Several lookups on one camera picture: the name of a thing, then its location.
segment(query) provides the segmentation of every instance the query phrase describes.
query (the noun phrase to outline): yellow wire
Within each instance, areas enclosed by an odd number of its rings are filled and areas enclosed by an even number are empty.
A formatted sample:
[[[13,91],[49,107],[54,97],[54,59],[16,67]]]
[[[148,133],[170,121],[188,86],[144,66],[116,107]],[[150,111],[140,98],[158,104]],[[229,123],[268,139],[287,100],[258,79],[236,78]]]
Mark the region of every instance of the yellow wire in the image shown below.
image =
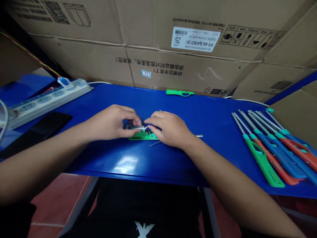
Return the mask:
[[[0,32],[1,34],[3,34],[4,36],[6,36],[7,38],[9,38],[13,43],[15,43],[17,46],[21,47],[22,49],[24,49],[30,56],[32,56],[34,59],[36,59],[41,65],[45,66],[46,68],[48,68],[50,71],[52,71],[53,73],[55,73],[58,77],[60,77],[60,75],[52,70],[49,66],[47,66],[46,64],[44,64],[41,60],[39,60],[36,56],[34,56],[32,53],[30,53],[30,51],[28,49],[26,49],[25,47],[23,47],[22,45],[20,45],[19,43],[17,43],[15,40],[13,40],[11,37],[9,37],[8,35],[6,35],[3,32]]]

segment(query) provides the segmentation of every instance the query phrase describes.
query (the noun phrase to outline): blue tabletop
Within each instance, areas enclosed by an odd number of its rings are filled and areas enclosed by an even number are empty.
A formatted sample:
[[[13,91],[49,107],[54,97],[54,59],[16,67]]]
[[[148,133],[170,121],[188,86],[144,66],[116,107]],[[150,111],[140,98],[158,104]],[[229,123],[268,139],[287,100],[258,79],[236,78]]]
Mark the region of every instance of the blue tabletop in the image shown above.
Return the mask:
[[[187,98],[166,95],[164,91],[131,88],[118,85],[94,84],[94,90],[69,102],[56,111],[70,114],[73,119],[62,131],[89,119],[112,104],[134,108],[142,120],[156,110],[179,115],[194,134],[232,162],[267,193],[317,198],[317,187],[308,181],[285,188],[271,187],[245,144],[231,117],[238,109],[247,111],[265,108],[252,102],[193,95]],[[14,131],[8,131],[2,146],[27,131],[40,118]],[[69,166],[68,173],[141,181],[208,186],[199,170],[187,155],[173,147],[153,141],[116,139],[90,143]]]
[[[53,82],[53,77],[27,74],[17,82],[0,87],[0,98],[10,107],[45,90]]]

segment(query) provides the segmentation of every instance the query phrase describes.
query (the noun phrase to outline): electrical outlet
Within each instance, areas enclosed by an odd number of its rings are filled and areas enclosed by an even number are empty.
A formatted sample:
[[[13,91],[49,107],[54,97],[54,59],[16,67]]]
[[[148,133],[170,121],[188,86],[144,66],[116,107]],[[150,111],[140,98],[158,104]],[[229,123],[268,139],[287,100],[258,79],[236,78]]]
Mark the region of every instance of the electrical outlet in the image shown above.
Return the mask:
[[[40,94],[26,101],[11,106],[10,108],[18,112],[18,116],[9,121],[9,129],[15,129],[23,124],[42,116],[88,92],[93,87],[87,84],[83,79],[77,79],[72,82],[75,87],[65,89],[60,86],[57,89]],[[4,126],[4,121],[0,121],[0,127]]]

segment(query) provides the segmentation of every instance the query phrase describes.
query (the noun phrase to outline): white cable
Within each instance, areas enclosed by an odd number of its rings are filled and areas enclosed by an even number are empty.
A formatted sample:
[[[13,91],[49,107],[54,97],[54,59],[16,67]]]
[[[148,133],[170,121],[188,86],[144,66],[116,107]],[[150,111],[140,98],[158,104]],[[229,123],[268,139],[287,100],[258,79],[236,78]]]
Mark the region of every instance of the white cable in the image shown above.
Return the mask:
[[[255,103],[258,103],[258,104],[261,104],[263,106],[266,106],[268,107],[269,105],[267,104],[264,104],[264,103],[261,103],[261,102],[257,102],[257,101],[252,101],[252,100],[247,100],[247,99],[235,99],[235,100],[239,100],[239,101],[249,101],[249,102],[255,102]]]
[[[234,99],[234,100],[255,102],[255,103],[261,104],[261,105],[266,106],[266,107],[269,106],[269,105],[267,105],[267,104],[264,104],[264,103],[261,103],[261,102],[257,102],[257,101],[253,101],[253,100],[247,100],[247,99]]]
[[[8,124],[9,124],[9,111],[8,111],[7,105],[6,105],[1,99],[0,99],[0,103],[2,104],[2,106],[3,106],[3,108],[4,108],[4,112],[5,112],[5,114],[6,114],[6,116],[5,116],[5,123],[4,123],[4,126],[2,127],[2,131],[1,131],[1,133],[0,133],[0,144],[1,144],[3,135],[4,135],[4,133],[6,132],[7,127],[8,127]]]
[[[106,83],[106,84],[111,84],[111,83],[108,83],[108,82],[103,82],[103,81],[98,81],[98,82],[90,82],[88,84],[94,84],[94,83]]]

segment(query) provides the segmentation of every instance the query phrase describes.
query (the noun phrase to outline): left hand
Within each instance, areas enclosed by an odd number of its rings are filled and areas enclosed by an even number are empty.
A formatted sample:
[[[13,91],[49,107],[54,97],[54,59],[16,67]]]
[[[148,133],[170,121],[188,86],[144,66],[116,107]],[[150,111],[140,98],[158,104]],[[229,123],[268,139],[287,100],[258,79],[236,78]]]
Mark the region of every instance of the left hand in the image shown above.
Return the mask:
[[[129,120],[135,126],[142,125],[141,119],[134,109],[112,105],[83,122],[81,126],[89,141],[128,138],[140,132],[138,129],[124,129],[122,120]]]

